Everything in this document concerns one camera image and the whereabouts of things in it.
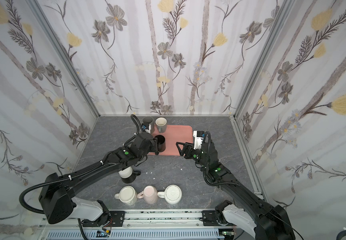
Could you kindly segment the tall grey mug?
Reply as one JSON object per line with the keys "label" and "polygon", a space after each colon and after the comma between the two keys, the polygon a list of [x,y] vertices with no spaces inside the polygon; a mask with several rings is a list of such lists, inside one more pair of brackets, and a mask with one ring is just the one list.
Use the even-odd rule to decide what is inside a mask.
{"label": "tall grey mug", "polygon": [[149,124],[151,124],[151,126],[152,126],[152,133],[154,132],[154,130],[155,130],[154,119],[152,117],[144,117],[142,123],[149,123]]}

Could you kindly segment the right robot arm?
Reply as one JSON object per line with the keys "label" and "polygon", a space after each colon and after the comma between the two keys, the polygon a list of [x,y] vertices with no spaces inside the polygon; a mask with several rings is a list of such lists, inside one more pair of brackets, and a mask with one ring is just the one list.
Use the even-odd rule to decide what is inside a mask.
{"label": "right robot arm", "polygon": [[179,154],[201,166],[205,182],[218,187],[233,198],[218,205],[222,220],[233,224],[256,240],[294,240],[296,238],[286,210],[274,207],[245,187],[218,160],[214,143],[194,144],[177,142]]}

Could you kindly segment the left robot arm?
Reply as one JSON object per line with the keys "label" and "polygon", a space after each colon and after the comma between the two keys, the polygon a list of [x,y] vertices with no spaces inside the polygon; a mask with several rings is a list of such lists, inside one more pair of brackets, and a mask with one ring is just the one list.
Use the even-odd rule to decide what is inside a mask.
{"label": "left robot arm", "polygon": [[158,153],[158,140],[149,133],[139,133],[129,146],[107,153],[104,158],[79,171],[59,176],[47,176],[39,202],[49,224],[58,224],[69,218],[81,219],[85,227],[106,225],[111,214],[103,201],[85,201],[77,194],[108,175],[126,170],[150,152]]}

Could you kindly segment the small grey mug white inside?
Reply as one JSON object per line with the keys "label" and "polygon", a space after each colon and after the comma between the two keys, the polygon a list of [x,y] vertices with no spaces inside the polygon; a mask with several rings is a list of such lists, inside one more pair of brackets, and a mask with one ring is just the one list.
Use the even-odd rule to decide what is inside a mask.
{"label": "small grey mug white inside", "polygon": [[166,132],[168,126],[168,121],[166,118],[157,118],[155,124],[159,133]]}

